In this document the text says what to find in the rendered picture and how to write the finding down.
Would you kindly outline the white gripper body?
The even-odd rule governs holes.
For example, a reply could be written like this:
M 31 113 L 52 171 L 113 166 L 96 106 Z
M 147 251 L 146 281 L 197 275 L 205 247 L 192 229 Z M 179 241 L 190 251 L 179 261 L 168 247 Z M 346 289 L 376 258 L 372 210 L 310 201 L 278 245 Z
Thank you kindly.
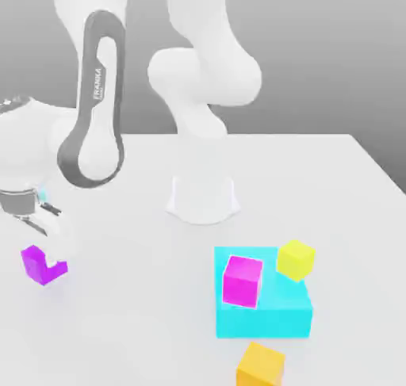
M 40 248 L 46 262 L 68 262 L 78 252 L 75 229 L 63 212 L 37 208 L 29 216 L 14 216 L 31 229 L 29 243 Z

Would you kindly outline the small purple cube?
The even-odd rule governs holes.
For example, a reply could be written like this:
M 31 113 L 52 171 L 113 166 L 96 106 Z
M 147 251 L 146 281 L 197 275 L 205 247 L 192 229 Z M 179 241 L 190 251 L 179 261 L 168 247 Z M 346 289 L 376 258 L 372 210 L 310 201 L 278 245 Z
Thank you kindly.
M 68 272 L 66 262 L 57 262 L 49 267 L 44 252 L 36 246 L 22 250 L 21 257 L 26 274 L 40 285 L 46 285 Z

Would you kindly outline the small magenta cube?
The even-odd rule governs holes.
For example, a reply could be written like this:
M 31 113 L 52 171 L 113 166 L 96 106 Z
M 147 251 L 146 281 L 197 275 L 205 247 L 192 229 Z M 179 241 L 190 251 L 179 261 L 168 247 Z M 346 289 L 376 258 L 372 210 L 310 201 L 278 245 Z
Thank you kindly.
M 262 287 L 263 261 L 232 254 L 222 277 L 222 301 L 256 309 Z

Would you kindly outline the small yellow cube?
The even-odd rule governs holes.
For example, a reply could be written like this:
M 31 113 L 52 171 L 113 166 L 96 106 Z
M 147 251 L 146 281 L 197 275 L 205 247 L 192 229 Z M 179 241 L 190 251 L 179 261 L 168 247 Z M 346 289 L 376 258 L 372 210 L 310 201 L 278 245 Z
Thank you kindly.
M 312 272 L 316 251 L 293 239 L 278 250 L 277 271 L 292 281 L 299 282 Z

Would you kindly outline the small orange cube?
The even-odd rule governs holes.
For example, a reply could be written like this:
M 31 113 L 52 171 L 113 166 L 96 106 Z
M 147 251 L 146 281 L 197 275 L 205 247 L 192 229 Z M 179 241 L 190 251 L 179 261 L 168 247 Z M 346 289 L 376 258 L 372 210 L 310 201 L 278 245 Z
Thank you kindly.
M 251 342 L 236 369 L 236 386 L 282 386 L 284 369 L 284 354 Z

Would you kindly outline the large cyan box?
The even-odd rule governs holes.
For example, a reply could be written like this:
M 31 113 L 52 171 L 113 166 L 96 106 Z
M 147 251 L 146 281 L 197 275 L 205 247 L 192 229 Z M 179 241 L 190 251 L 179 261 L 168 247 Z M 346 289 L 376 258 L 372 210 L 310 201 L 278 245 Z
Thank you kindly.
M 256 308 L 226 304 L 222 300 L 223 274 L 232 255 L 263 261 Z M 313 307 L 306 285 L 278 273 L 277 256 L 277 247 L 214 248 L 218 338 L 307 338 L 310 335 Z

